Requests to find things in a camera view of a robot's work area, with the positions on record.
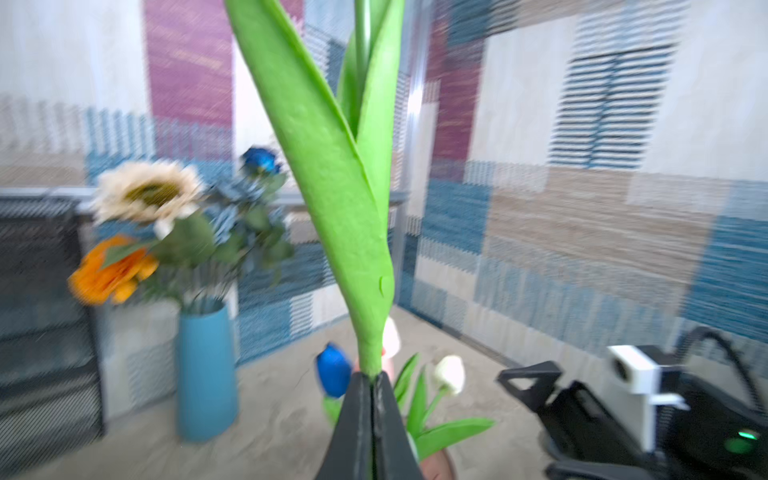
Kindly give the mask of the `orange marigold flower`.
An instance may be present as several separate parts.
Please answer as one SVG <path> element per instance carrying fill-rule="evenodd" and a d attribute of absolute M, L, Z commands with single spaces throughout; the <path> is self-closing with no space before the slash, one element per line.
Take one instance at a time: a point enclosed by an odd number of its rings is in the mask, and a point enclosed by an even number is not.
<path fill-rule="evenodd" d="M 85 255 L 68 278 L 68 288 L 84 305 L 122 304 L 158 266 L 147 246 L 132 237 L 115 235 Z"/>

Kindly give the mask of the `red ribbed glass vase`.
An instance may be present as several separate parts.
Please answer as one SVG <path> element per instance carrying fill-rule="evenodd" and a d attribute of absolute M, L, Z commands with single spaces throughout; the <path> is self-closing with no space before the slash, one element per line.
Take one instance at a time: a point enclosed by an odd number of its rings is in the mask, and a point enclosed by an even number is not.
<path fill-rule="evenodd" d="M 454 463 L 447 449 L 442 449 L 420 462 L 425 480 L 456 480 Z"/>

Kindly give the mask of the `bright blue rose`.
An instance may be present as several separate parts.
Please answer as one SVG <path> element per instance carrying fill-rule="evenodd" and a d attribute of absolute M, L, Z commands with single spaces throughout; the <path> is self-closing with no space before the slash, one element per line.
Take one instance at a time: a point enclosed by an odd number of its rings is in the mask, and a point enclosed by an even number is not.
<path fill-rule="evenodd" d="M 277 153 L 268 148 L 252 146 L 241 155 L 241 159 L 242 168 L 248 176 L 271 176 L 281 172 Z"/>

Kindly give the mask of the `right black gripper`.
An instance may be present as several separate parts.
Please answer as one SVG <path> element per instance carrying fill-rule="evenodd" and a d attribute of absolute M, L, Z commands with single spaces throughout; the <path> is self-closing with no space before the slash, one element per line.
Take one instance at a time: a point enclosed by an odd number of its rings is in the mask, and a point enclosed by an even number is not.
<path fill-rule="evenodd" d="M 555 462 L 545 475 L 550 480 L 654 480 L 647 471 L 674 471 L 675 460 L 665 450 L 668 428 L 678 407 L 678 393 L 663 385 L 660 392 L 611 395 L 614 405 L 631 406 L 629 416 L 616 417 L 580 381 L 558 390 L 559 365 L 545 361 L 508 368 L 496 382 L 539 417 L 539 441 Z"/>

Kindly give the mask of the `blue tulip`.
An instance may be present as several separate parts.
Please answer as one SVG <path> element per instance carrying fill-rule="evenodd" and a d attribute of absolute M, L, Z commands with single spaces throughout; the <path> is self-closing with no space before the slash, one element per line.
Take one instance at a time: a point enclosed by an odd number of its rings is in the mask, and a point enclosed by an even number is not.
<path fill-rule="evenodd" d="M 343 396 L 349 386 L 352 365 L 341 348 L 329 342 L 315 357 L 318 380 L 324 392 L 323 409 L 334 425 L 339 418 Z"/>

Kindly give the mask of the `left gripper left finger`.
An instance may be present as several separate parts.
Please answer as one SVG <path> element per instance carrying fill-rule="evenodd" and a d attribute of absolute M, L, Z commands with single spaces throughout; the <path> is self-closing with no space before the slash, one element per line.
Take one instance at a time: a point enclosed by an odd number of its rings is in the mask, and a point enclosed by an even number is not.
<path fill-rule="evenodd" d="M 354 373 L 316 480 L 374 478 L 372 399 L 369 378 Z"/>

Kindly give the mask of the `teal ceramic vase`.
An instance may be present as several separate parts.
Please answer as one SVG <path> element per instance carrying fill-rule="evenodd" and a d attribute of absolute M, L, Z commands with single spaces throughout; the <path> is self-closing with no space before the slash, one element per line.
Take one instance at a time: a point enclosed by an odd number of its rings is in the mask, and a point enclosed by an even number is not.
<path fill-rule="evenodd" d="M 225 432 L 239 413 L 234 337 L 229 312 L 209 299 L 185 311 L 176 336 L 177 431 L 188 443 Z"/>

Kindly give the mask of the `pale blue rose bouquet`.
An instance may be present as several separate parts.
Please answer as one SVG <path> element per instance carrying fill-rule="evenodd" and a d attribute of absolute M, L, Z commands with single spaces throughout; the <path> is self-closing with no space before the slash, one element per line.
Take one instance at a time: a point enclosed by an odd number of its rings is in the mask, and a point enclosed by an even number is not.
<path fill-rule="evenodd" d="M 279 270 L 294 247 L 282 208 L 274 204 L 284 173 L 220 181 L 202 203 L 155 223 L 151 253 L 159 268 L 145 281 L 147 301 L 169 300 L 183 314 L 207 314 L 227 302 L 238 280 L 261 268 Z"/>

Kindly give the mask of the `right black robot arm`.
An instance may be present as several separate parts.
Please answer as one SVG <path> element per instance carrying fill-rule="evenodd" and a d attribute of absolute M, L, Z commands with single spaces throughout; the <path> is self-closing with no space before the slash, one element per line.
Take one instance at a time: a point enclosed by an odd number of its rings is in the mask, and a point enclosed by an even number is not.
<path fill-rule="evenodd" d="M 713 340 L 750 398 L 744 403 L 686 368 Z M 696 327 L 667 353 L 655 345 L 612 345 L 603 384 L 556 387 L 545 361 L 501 371 L 496 380 L 535 414 L 553 461 L 549 479 L 764 479 L 767 404 L 732 343 Z"/>

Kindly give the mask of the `cream sunflower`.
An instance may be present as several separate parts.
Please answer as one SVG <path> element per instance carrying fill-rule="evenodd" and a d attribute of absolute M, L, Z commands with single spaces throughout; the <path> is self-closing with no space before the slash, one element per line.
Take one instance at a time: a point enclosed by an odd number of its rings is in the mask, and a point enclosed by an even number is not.
<path fill-rule="evenodd" d="M 140 243 L 209 224 L 202 209 L 205 183 L 196 167 L 175 160 L 131 160 L 100 174 L 92 211 L 99 239 Z"/>

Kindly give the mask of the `pink tulip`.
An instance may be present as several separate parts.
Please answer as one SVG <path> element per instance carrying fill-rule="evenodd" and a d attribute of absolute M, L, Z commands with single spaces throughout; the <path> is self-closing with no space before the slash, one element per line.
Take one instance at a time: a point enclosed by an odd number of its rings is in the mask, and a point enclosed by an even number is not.
<path fill-rule="evenodd" d="M 397 330 L 396 323 L 391 316 L 387 317 L 383 330 L 382 338 L 382 369 L 389 377 L 390 383 L 395 384 L 397 376 L 395 374 L 394 357 L 401 350 L 401 338 Z"/>

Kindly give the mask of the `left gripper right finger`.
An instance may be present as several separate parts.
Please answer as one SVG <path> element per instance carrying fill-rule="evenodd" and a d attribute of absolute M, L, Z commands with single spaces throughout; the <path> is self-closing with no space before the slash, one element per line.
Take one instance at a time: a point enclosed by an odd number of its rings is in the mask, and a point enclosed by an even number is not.
<path fill-rule="evenodd" d="M 372 478 L 423 480 L 423 475 L 385 372 L 372 387 Z"/>

